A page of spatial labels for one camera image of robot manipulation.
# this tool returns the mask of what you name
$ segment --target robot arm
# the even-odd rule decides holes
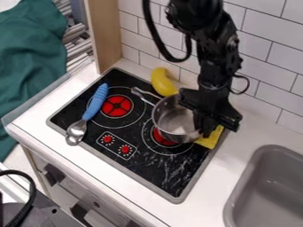
[[[161,41],[155,28],[150,9],[150,0],[144,1],[144,16],[148,28],[161,54],[172,62],[182,62],[191,55],[191,39],[197,43],[198,62],[201,71],[198,76],[198,90],[180,89],[180,104],[191,109],[195,115],[195,125],[204,137],[221,124],[237,131],[242,115],[229,103],[233,77],[241,68],[237,28],[222,9],[222,0],[170,0],[167,19],[185,34],[187,54],[184,59],[172,56]]]

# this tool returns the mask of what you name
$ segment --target sink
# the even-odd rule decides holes
[[[302,227],[303,156],[277,145],[255,152],[223,211],[227,227]]]

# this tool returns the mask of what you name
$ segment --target silver pot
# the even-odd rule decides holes
[[[186,144],[201,137],[200,129],[195,129],[193,112],[179,105],[179,94],[162,99],[137,87],[132,88],[131,92],[140,97],[143,102],[153,106],[151,119],[165,139],[178,144]],[[145,99],[143,94],[158,98],[159,102],[154,105]]]

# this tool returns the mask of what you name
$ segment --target blue spoon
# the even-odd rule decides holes
[[[78,145],[87,130],[87,121],[91,120],[105,102],[108,93],[107,83],[100,85],[95,92],[93,99],[89,104],[89,108],[85,111],[82,119],[68,127],[66,131],[66,142],[68,145]]]

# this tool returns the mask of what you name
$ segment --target green towel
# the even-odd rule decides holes
[[[66,73],[65,30],[51,0],[21,0],[0,13],[0,118]],[[0,161],[16,144],[0,123]]]

